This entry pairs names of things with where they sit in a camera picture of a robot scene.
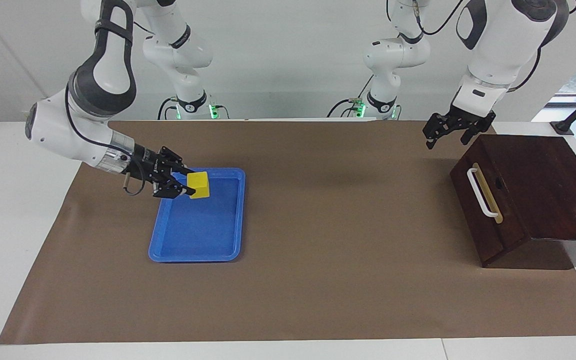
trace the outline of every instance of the brown paper mat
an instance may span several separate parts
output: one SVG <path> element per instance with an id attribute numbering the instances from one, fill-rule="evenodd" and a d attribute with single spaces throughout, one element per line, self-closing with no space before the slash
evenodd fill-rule
<path id="1" fill-rule="evenodd" d="M 240 256 L 152 262 L 158 200 L 84 165 L 0 344 L 576 335 L 574 270 L 478 266 L 458 135 L 429 151 L 422 122 L 112 126 L 246 172 Z"/>

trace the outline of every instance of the table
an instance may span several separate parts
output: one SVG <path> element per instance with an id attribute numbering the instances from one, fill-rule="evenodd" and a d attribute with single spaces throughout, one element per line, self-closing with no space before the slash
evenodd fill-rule
<path id="1" fill-rule="evenodd" d="M 496 123 L 500 134 L 554 135 L 547 123 Z M 576 140 L 566 138 L 576 152 Z M 0 332 L 80 166 L 0 123 Z M 0 346 L 0 358 L 576 358 L 576 337 L 379 341 L 182 342 Z"/>

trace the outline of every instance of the yellow cube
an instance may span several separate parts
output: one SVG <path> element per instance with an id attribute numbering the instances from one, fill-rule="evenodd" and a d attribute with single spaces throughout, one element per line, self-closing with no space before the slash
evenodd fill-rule
<path id="1" fill-rule="evenodd" d="M 210 185 L 208 184 L 207 172 L 191 172 L 186 175 L 186 179 L 188 187 L 197 191 L 190 196 L 190 199 L 210 198 Z"/>

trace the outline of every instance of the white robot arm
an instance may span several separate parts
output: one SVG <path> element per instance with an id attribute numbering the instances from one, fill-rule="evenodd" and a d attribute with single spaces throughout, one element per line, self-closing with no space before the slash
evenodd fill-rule
<path id="1" fill-rule="evenodd" d="M 388 5 L 391 22 L 398 31 L 397 38 L 374 41 L 363 61 L 372 71 L 374 79 L 370 90 L 363 96 L 365 116 L 389 119 L 396 107 L 402 80 L 395 71 L 420 66 L 430 57 L 430 43 L 424 37 L 415 13 L 424 18 L 430 0 L 419 0 L 418 9 L 413 0 L 392 0 Z"/>
<path id="2" fill-rule="evenodd" d="M 157 34 L 144 44 L 146 56 L 152 55 L 148 58 L 171 76 L 182 105 L 180 113 L 188 117 L 206 114 L 208 95 L 194 68 L 208 66 L 212 54 L 176 14 L 175 0 L 82 0 L 83 16 L 95 22 L 93 54 L 72 73 L 62 91 L 32 106 L 25 135 L 62 157 L 126 174 L 126 192 L 132 177 L 142 181 L 141 189 L 151 182 L 156 198 L 192 196 L 196 190 L 172 176 L 193 173 L 181 157 L 166 147 L 159 152 L 144 148 L 107 125 L 137 95 L 131 68 L 137 7 L 146 13 Z"/>
<path id="3" fill-rule="evenodd" d="M 487 132 L 496 117 L 493 106 L 514 91 L 521 68 L 560 34 L 568 18 L 566 0 L 470 0 L 457 35 L 473 58 L 448 113 L 435 112 L 423 128 L 428 148 L 455 130 L 465 130 L 464 145 Z"/>

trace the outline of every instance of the plastic tray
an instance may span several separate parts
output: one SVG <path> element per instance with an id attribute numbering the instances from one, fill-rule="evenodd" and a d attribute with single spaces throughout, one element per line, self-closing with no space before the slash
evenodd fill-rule
<path id="1" fill-rule="evenodd" d="M 154 262 L 230 262 L 240 254 L 246 174 L 238 168 L 192 170 L 208 173 L 210 197 L 162 199 L 148 250 Z M 185 176 L 174 177 L 186 184 Z"/>

